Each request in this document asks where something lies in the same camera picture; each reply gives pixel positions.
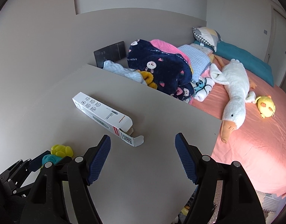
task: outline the open cardboard box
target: open cardboard box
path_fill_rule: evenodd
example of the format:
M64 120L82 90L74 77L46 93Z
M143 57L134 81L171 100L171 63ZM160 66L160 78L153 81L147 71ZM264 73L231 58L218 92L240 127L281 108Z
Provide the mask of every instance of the open cardboard box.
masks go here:
M82 92L74 96L72 100L75 106L83 111L83 113L131 146L137 147L144 142L144 136L135 138L130 136L134 129L132 128L132 120L129 116L104 105Z

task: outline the orange bed sheet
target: orange bed sheet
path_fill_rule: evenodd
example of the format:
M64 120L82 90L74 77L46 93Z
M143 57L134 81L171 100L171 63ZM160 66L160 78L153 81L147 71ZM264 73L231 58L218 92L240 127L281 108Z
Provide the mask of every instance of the orange bed sheet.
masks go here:
M227 144L218 136L212 158L226 164L239 161L256 190L285 196L286 94L281 88L271 87L250 71L247 74L257 84L254 90L256 96L272 97L276 106L275 117L263 119L256 104L246 104L243 125L232 132ZM228 101L224 86L215 84L203 102L192 100L191 105L221 119Z

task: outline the qr code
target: qr code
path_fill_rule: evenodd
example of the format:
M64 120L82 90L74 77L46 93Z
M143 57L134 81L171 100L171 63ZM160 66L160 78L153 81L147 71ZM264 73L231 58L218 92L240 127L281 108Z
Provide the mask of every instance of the qr code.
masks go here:
M122 137L123 137L123 140L127 143L129 143L130 145L132 145L132 140L131 138L129 138L128 136L124 135L124 134L121 134Z

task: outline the silver bolt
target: silver bolt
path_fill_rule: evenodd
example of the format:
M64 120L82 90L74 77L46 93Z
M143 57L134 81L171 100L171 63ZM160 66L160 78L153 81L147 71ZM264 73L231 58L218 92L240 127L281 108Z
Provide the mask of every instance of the silver bolt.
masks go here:
M52 163L50 161L48 161L45 165L45 167L51 167L52 166Z
M236 167L240 167L240 162L239 161L234 161L233 165L236 166Z
M210 161L210 157L209 156L207 156L207 155L204 155L204 156L202 156L202 160L203 161Z
M83 161L83 157L82 156L78 156L78 157L75 158L75 161L76 162L81 162L81 161Z

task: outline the yellow toy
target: yellow toy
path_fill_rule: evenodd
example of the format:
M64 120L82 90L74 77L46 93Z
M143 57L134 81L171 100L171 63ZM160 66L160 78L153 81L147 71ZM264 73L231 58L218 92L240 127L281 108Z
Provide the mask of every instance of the yellow toy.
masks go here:
M151 72L148 71L139 71L144 79L144 81L147 83L147 85L149 87L154 88L155 90L157 90L157 85L155 84L155 82L153 81L153 75Z
M276 106L271 96L259 96L256 98L255 103L256 102L262 118L275 115Z
M54 145L51 147L51 154L59 157L72 157L73 151L70 146Z

